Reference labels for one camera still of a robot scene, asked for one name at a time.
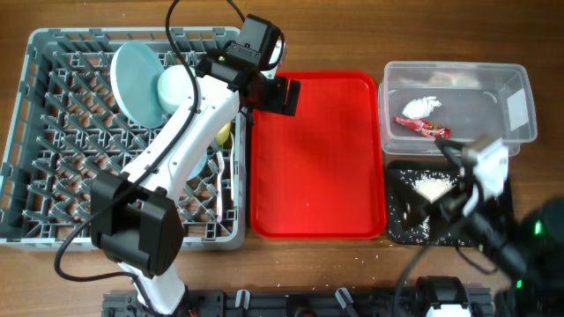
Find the plastic bin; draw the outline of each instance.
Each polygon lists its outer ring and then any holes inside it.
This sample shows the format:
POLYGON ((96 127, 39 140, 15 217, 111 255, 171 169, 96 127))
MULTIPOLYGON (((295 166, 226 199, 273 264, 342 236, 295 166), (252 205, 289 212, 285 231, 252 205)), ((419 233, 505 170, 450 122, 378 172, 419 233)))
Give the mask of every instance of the plastic bin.
POLYGON ((382 148, 388 154, 441 155, 431 137, 392 122, 408 102, 436 96, 442 106, 425 118, 469 142, 502 136, 509 155, 537 137, 537 119, 525 68, 517 64, 390 62, 379 88, 382 148))
MULTIPOLYGON (((174 27, 171 34, 193 64, 239 30, 174 27)), ((165 68, 177 64, 162 27, 39 29, 30 36, 0 169, 0 245, 58 249, 90 217, 89 187, 97 171, 119 173, 159 133, 130 122, 114 102, 109 65, 127 41, 147 44, 165 68)), ((234 249, 245 239, 244 116, 234 123, 234 140, 221 149, 226 166, 234 159, 234 179, 224 173, 220 189, 230 196, 233 185, 233 203, 225 199, 224 219, 216 221, 217 165, 210 148, 207 167, 187 183, 178 204, 183 249, 234 249)), ((69 250, 93 248, 84 230, 69 250)))

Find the plastic tray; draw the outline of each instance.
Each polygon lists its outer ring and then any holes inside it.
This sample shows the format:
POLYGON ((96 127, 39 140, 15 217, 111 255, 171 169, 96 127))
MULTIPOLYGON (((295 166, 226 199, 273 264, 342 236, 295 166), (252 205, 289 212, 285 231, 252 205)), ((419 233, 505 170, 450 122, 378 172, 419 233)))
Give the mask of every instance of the plastic tray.
MULTIPOLYGON (((176 27, 172 35, 183 58, 194 63, 210 48, 222 48, 239 30, 176 27)), ((99 169, 119 171, 159 133, 118 114, 108 69, 126 41, 149 45, 165 67, 177 64, 164 28, 39 29, 27 46, 19 92, 0 172, 0 244, 25 250, 55 250, 90 217, 89 187, 99 169)), ((188 182, 179 202, 184 249, 233 249, 244 241, 245 119, 236 118, 234 142, 221 149, 230 166, 234 153, 234 202, 215 221, 213 149, 208 166, 188 182)), ((231 180, 223 180, 224 195, 231 180)), ((93 249, 89 232, 69 250, 93 249)))
POLYGON ((425 118, 469 142, 484 134, 503 137, 509 155, 537 137, 537 118, 527 71, 502 63, 390 62, 379 103, 382 148, 396 155, 441 155, 433 138, 392 122, 411 100, 435 96, 442 103, 425 118))
POLYGON ((287 72, 295 117, 256 111, 251 225, 278 239, 372 239, 386 226, 376 84, 359 71, 287 72))

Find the dish rack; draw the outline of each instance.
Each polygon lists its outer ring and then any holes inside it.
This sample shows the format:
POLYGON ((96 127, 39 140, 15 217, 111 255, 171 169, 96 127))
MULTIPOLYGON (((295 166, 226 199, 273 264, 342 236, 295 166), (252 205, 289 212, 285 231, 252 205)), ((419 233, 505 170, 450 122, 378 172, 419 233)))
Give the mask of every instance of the dish rack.
MULTIPOLYGON (((171 34, 182 58, 194 65, 205 51, 234 40, 239 30, 175 27, 171 34)), ((109 67, 127 41, 147 44, 165 68, 179 63, 161 27, 39 29, 31 34, 0 168, 0 245, 58 249, 90 217, 93 177, 100 170, 120 173, 158 135, 160 129, 131 122, 114 101, 109 67)), ((207 166, 184 187, 177 206, 185 231, 182 249, 234 249, 243 243, 245 140, 245 117, 238 114, 230 140, 208 148, 207 166), (214 186, 216 151, 226 166, 234 161, 234 172, 226 169, 221 188, 214 186), (225 199, 221 222, 216 221, 218 189, 224 197, 234 193, 225 199)), ((69 247, 91 249, 89 230, 69 247)))

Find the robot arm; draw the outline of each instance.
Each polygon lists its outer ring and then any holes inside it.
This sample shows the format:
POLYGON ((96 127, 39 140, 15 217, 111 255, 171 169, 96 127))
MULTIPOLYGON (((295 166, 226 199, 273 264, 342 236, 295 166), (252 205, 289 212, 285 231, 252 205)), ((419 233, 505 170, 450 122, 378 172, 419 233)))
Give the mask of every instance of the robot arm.
MULTIPOLYGON (((435 217, 431 226, 464 224, 461 233, 512 280, 509 291, 496 296, 497 316, 560 315, 564 312, 560 304, 564 299, 564 200, 547 203, 518 225, 513 215, 495 214, 498 205, 494 198, 503 192, 508 178, 508 150, 500 138, 483 137, 470 144, 437 139, 435 143, 449 162, 460 168, 460 181, 433 203, 415 213, 412 210, 406 224, 417 225, 420 213, 435 217), (452 150, 459 151, 460 158, 452 150)), ((456 283, 459 281, 454 277, 420 278, 416 306, 426 316, 467 316, 467 300, 456 283)))
MULTIPOLYGON (((154 191, 163 188, 167 197, 178 203, 182 189, 197 161, 205 153, 219 130, 230 122, 239 112, 239 92, 227 89, 227 83, 214 77, 198 77, 198 89, 201 101, 198 114, 174 148, 161 161, 155 173, 149 175, 142 183, 143 188, 154 191)), ((171 143, 176 131, 187 120, 190 112, 192 96, 173 114, 155 140, 123 168, 129 174, 128 181, 136 181, 145 169, 171 143)))
POLYGON ((188 120, 192 94, 120 175, 101 172, 93 181, 93 212, 114 202, 110 211, 92 221, 93 244, 109 260, 138 276, 143 287, 139 290, 136 284, 138 299, 145 304, 141 296, 145 293, 156 313, 187 315, 188 288, 174 266, 184 236, 175 204, 199 158, 241 105, 295 114, 300 83, 275 76, 286 49, 278 37, 284 40, 271 22, 249 15, 236 41, 226 49, 208 51, 198 62, 194 69, 200 92, 197 114, 158 168, 133 188, 188 120), (127 201, 118 203, 115 198, 126 189, 130 190, 127 201), (135 202, 141 202, 140 207, 131 205, 135 202))

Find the yellow object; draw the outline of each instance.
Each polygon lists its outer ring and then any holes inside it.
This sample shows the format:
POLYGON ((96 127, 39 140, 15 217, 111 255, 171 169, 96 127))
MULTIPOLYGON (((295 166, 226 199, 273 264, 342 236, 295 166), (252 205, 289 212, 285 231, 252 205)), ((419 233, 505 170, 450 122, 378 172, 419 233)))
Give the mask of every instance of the yellow object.
POLYGON ((215 136, 215 142, 222 145, 229 138, 229 133, 231 133, 231 122, 228 122, 225 126, 223 126, 223 128, 221 128, 219 133, 215 136))

